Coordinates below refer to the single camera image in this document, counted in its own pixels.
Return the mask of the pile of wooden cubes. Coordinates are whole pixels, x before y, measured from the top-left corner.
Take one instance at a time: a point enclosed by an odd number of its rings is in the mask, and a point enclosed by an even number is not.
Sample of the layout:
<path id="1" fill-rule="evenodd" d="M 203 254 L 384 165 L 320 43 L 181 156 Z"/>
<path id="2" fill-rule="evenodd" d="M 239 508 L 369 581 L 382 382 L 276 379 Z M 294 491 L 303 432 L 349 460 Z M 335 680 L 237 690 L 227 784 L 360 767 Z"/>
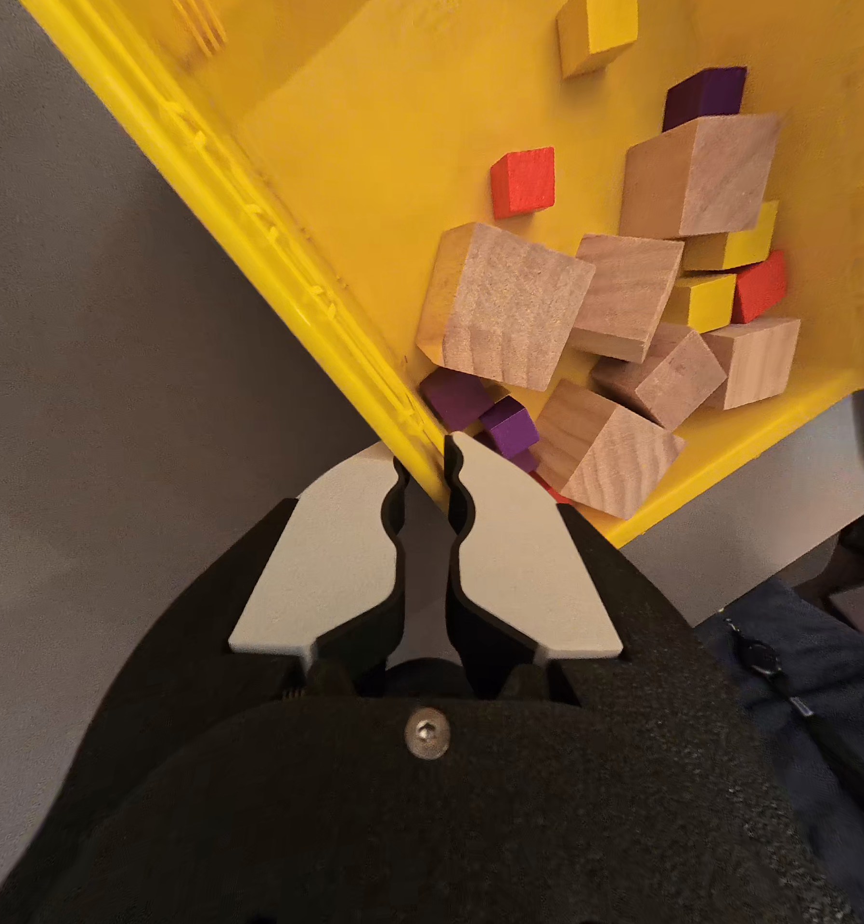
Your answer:
<path id="1" fill-rule="evenodd" d="M 723 391 L 728 374 L 701 334 L 666 323 L 698 238 L 751 232 L 761 216 L 780 130 L 744 115 L 744 67 L 708 68 L 669 91 L 649 131 L 650 93 L 676 64 L 701 60 L 698 2 L 566 2 L 548 52 L 547 3 L 484 2 L 482 50 L 460 40 L 457 75 L 438 89 L 448 127 L 482 122 L 507 141 L 515 116 L 595 112 L 577 141 L 596 179 L 622 180 L 617 234 L 586 233 L 568 255 L 505 225 L 555 201 L 555 151 L 505 154 L 491 168 L 497 225 L 472 222 L 440 238 L 417 348 L 455 376 L 550 391 L 519 448 L 481 422 L 504 456 L 532 449 L 537 475 L 573 502 L 627 519 L 680 455 L 675 431 Z"/>

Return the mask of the dark blue clothing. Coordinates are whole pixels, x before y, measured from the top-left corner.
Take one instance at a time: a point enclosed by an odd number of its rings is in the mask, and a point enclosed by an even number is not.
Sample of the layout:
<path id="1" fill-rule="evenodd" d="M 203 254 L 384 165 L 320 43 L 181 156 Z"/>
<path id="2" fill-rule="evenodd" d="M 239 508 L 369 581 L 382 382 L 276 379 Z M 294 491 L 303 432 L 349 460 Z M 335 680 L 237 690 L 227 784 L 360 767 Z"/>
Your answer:
<path id="1" fill-rule="evenodd" d="M 694 634 L 737 685 L 819 870 L 864 922 L 864 635 L 778 578 Z"/>

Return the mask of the yellow plastic box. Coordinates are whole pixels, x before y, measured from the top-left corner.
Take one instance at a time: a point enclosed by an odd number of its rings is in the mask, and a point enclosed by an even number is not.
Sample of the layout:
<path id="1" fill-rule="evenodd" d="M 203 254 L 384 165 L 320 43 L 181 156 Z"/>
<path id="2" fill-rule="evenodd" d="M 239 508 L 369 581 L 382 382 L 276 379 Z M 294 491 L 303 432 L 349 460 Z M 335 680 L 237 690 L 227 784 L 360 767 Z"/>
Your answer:
<path id="1" fill-rule="evenodd" d="M 378 438 L 442 509 L 444 435 L 415 385 L 438 241 L 490 222 L 489 169 L 553 146 L 554 207 L 507 222 L 571 252 L 615 233 L 625 154 L 670 86 L 749 69 L 783 120 L 767 195 L 802 321 L 784 395 L 703 409 L 621 547 L 864 389 L 864 2 L 640 2 L 638 38 L 564 79 L 563 2 L 23 2 Z"/>

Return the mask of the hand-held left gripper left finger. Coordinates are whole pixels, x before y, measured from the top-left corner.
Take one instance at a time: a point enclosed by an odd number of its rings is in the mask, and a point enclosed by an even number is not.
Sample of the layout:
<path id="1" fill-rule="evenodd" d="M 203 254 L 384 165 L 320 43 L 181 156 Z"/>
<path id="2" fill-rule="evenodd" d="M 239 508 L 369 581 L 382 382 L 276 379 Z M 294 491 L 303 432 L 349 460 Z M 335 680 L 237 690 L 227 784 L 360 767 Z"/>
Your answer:
<path id="1" fill-rule="evenodd" d="M 295 658 L 304 674 L 338 664 L 381 698 L 405 626 L 405 491 L 383 443 L 330 468 L 292 503 L 229 637 L 232 653 Z"/>

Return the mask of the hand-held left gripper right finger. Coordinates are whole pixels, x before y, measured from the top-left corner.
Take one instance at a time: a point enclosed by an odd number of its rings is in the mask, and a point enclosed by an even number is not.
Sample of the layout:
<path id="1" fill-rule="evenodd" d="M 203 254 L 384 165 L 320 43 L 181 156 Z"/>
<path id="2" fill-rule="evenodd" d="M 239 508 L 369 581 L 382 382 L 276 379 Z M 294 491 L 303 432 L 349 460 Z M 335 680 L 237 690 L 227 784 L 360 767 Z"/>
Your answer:
<path id="1" fill-rule="evenodd" d="M 519 667 L 610 660 L 623 643 L 558 504 L 529 474 L 465 433 L 445 442 L 449 524 L 446 625 L 473 693 L 496 699 Z"/>

